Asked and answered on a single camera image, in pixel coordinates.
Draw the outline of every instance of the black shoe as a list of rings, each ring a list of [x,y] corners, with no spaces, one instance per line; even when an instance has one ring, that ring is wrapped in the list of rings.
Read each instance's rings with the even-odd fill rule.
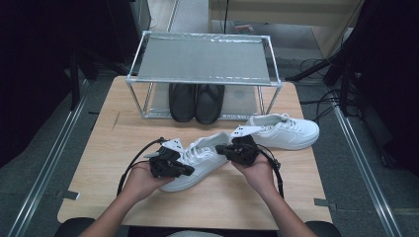
[[[224,98],[223,85],[200,84],[197,89],[195,118],[199,123],[214,123],[221,114]]]
[[[172,118],[179,122],[190,121],[194,117],[197,85],[169,85],[169,109]]]

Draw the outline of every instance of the forearm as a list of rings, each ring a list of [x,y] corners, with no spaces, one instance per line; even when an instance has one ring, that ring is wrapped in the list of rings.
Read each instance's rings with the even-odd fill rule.
[[[80,236],[115,236],[133,203],[117,197],[102,215]]]
[[[315,236],[276,190],[261,194],[283,236]]]

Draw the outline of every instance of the metal shoe rack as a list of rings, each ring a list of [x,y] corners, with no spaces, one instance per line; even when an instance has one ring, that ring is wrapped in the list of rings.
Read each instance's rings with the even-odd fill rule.
[[[225,85],[219,119],[236,120],[268,114],[282,87],[269,36],[150,31],[142,33],[126,83],[145,119],[171,117],[169,83]],[[148,83],[143,101],[136,83]],[[267,109],[261,87],[276,88]]]

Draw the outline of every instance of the floor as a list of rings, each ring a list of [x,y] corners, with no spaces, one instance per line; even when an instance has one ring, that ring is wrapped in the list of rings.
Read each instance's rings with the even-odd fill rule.
[[[206,0],[148,1],[152,31],[205,33],[208,28]],[[222,22],[211,24],[214,33],[222,33]],[[310,27],[252,27],[259,35],[271,36],[276,56],[281,59],[282,77],[293,76],[322,59]],[[226,31],[237,33],[232,22],[227,23]],[[318,100],[330,89],[322,83],[323,74],[320,71],[296,83],[301,101]],[[99,80],[84,81],[84,106],[69,113],[71,101],[66,98],[27,150],[0,169],[0,236],[53,235],[59,226],[56,211],[61,204],[60,191],[68,188],[115,76],[102,68]],[[305,118],[316,116],[315,106],[302,108]],[[64,126],[69,128],[68,134],[62,134]],[[320,126],[323,133],[313,150],[333,222],[342,235],[419,236],[419,179],[405,170],[382,166],[361,119],[341,118],[335,110],[320,121]],[[50,156],[53,149],[56,157]],[[126,228],[119,236],[126,236]]]

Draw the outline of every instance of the hand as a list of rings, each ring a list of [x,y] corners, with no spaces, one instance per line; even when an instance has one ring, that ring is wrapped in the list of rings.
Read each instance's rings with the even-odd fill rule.
[[[150,171],[150,164],[148,162],[139,163],[130,170],[120,196],[135,204],[149,197],[158,188],[174,180],[174,178],[154,178]]]
[[[251,166],[243,166],[235,162],[231,164],[240,171],[247,180],[247,183],[259,195],[264,193],[277,191],[274,184],[274,175],[272,167],[267,158],[263,155],[256,157],[255,162]]]

